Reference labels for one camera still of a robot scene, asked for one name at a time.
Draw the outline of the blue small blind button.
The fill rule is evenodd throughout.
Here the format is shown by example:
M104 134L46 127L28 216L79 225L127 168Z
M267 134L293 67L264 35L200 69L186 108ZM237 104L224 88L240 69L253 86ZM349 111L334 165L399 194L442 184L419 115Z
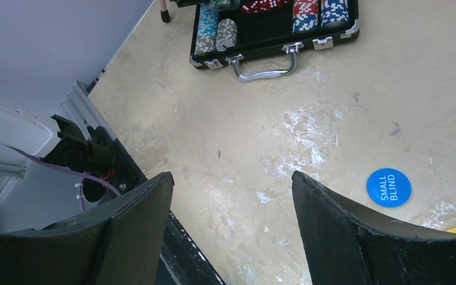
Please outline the blue small blind button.
M393 168L374 171L367 179L366 190L373 202L386 208L404 205L411 197L412 185L408 177Z

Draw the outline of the green 20 chip stack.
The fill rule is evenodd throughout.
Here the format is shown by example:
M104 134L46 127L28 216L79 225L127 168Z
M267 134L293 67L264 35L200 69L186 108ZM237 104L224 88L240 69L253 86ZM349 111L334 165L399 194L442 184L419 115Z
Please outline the green 20 chip stack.
M210 0L209 7L214 12L232 11L239 6L240 0Z

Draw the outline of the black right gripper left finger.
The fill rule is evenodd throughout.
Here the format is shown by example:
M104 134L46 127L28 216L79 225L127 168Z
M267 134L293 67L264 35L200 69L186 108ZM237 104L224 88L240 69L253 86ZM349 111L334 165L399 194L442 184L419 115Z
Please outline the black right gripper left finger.
M173 186L163 172L44 229L0 234L0 284L153 284Z

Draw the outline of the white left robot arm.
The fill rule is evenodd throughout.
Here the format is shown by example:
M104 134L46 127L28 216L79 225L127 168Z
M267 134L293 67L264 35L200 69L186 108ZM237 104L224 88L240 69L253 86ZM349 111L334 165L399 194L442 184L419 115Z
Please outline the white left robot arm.
M60 127L51 116L0 99L0 143L44 157L60 142Z

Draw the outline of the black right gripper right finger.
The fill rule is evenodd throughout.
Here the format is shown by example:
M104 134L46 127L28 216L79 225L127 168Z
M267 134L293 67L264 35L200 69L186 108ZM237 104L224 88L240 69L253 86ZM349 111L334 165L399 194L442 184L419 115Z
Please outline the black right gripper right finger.
M292 194L313 284L456 284L456 234L407 223L296 171Z

